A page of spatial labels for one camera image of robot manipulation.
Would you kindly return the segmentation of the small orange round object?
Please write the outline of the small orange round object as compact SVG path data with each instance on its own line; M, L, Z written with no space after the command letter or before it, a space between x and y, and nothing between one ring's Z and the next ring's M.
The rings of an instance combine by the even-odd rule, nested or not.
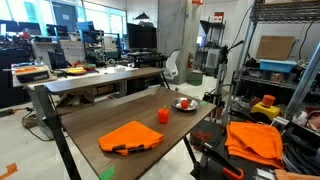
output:
M181 108L187 109L188 106L189 106L188 100L182 100L182 101L181 101Z

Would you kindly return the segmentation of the white office chair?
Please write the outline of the white office chair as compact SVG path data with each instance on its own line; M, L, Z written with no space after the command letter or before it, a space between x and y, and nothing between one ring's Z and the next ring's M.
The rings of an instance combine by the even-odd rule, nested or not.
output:
M178 55L180 53L180 50L174 50L171 55L168 57L165 65L165 72L164 76L166 79L173 80L178 75L178 68L176 64L176 60L178 58Z

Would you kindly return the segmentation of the orange toy bell pepper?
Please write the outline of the orange toy bell pepper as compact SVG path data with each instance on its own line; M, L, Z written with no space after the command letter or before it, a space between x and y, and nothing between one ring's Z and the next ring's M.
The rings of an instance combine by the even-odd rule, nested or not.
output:
M169 109L166 105L164 105L162 108L158 110L158 121L161 124L166 124L169 119Z

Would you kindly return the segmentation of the green bucket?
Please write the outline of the green bucket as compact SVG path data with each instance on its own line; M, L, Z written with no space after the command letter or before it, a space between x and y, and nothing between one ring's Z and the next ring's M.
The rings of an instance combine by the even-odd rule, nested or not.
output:
M200 86L202 84L202 81L203 81L203 74L198 72L191 72L187 79L187 83L194 86Z

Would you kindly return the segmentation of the red fire extinguisher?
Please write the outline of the red fire extinguisher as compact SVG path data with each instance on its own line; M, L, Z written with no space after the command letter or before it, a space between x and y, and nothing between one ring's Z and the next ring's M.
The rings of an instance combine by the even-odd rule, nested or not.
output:
M187 65L187 67L188 67L189 69L192 69L192 68L193 68L193 60L194 60L193 53L192 53L192 52L189 52L189 54L188 54L188 65Z

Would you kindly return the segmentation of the black monitor screen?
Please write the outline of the black monitor screen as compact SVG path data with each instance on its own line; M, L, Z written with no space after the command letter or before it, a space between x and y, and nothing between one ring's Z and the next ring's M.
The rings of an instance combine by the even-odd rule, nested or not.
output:
M130 48L156 48L156 29L150 26L127 24L127 35Z

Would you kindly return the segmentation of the green and red bowl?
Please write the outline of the green and red bowl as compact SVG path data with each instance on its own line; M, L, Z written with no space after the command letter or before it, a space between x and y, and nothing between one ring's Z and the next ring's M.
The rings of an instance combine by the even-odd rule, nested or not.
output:
M86 65L84 66L84 69L85 69L86 71L94 71L94 70L96 69L96 65L95 65L95 64L86 64Z

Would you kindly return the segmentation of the yellow plate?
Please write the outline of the yellow plate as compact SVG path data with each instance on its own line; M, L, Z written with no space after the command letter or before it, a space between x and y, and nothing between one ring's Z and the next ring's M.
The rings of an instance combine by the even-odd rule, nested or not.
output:
M71 75L81 75L81 74L85 74L86 70L84 68L82 68L82 67L69 68L67 70L67 73L71 74Z

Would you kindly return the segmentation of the yellow base orange emergency button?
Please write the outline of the yellow base orange emergency button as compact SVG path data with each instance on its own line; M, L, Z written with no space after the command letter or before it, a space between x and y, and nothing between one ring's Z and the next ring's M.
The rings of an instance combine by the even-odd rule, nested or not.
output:
M250 110L251 113L262 113L270 120L280 114L280 109L273 105L275 97L272 95L264 95L262 100L256 103Z

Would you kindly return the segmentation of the blue plastic bin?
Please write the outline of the blue plastic bin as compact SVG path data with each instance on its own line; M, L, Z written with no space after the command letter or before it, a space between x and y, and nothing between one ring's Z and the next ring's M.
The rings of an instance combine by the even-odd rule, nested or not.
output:
M297 63L293 60L278 61L278 60L260 60L260 69L265 71L273 71L280 73L290 73L292 68L295 67Z

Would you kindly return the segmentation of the orange cloth on cart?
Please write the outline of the orange cloth on cart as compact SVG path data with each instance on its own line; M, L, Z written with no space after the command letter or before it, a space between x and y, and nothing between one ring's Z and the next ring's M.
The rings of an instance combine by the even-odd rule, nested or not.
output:
M278 130L270 125L231 122L226 126L228 153L263 165L283 169L283 143Z

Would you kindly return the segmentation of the cardboard sheet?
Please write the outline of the cardboard sheet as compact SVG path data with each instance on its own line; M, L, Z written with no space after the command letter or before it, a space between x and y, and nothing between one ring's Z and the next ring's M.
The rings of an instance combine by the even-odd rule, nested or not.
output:
M260 39L256 57L258 59L284 61L289 57L294 43L294 36L263 35Z

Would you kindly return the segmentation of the wooden back table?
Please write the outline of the wooden back table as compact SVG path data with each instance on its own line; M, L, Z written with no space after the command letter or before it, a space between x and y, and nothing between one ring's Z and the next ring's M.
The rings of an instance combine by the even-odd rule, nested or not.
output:
M52 105L50 97L52 95L66 94L81 90L92 89L98 86L107 86L115 83L124 84L128 80L146 78L154 76L161 86L166 86L163 70L155 67L132 68L130 70L113 72L106 74L96 74L94 76L84 76L71 78L68 80L56 80L51 82L38 83L28 90L33 106L36 110L37 123L40 130L50 139L54 136L50 128L43 121L48 116L54 116L57 111Z

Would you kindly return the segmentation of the black scale with orange top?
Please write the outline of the black scale with orange top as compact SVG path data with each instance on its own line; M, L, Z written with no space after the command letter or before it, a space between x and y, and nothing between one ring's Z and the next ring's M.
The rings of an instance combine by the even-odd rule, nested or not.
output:
M16 67L13 69L13 72L21 83L28 83L49 78L49 69L45 65Z

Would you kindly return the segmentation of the orange handled black clamp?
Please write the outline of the orange handled black clamp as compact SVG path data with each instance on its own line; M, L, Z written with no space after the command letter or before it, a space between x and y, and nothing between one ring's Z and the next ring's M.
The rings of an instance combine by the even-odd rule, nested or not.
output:
M230 180L243 180L244 171L241 168L234 166L231 162L225 159L219 152L217 152L209 143L202 143L200 145L201 152L210 160L217 162L222 166L222 173Z

